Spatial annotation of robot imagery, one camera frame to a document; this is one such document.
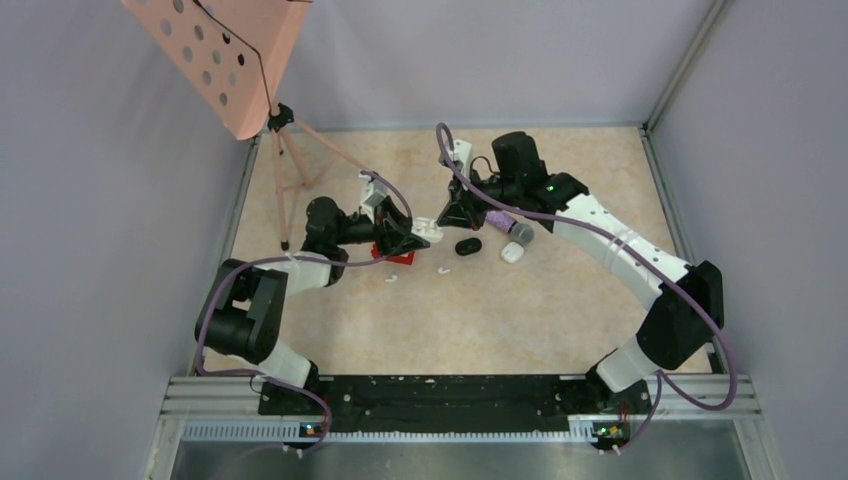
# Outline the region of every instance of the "hole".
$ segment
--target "hole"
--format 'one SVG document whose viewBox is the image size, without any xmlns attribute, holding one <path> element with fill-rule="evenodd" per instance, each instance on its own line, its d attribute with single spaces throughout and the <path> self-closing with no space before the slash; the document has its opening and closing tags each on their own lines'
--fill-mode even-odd
<svg viewBox="0 0 848 480">
<path fill-rule="evenodd" d="M 163 18 L 161 22 L 159 22 L 159 30 L 162 30 L 166 36 L 171 35 L 171 22 L 168 21 L 167 18 Z"/>
</svg>

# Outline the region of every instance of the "gray wall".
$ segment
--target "gray wall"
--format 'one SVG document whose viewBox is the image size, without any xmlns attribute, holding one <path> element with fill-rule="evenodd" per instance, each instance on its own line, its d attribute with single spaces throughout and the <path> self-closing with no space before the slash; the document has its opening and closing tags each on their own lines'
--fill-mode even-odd
<svg viewBox="0 0 848 480">
<path fill-rule="evenodd" d="M 710 0 L 316 0 L 279 98 L 325 128 L 641 123 Z"/>
<path fill-rule="evenodd" d="M 848 3 L 736 2 L 657 131 L 790 478 L 844 478 Z"/>
<path fill-rule="evenodd" d="M 0 2 L 0 478 L 139 478 L 245 157 L 114 0 Z"/>
</svg>

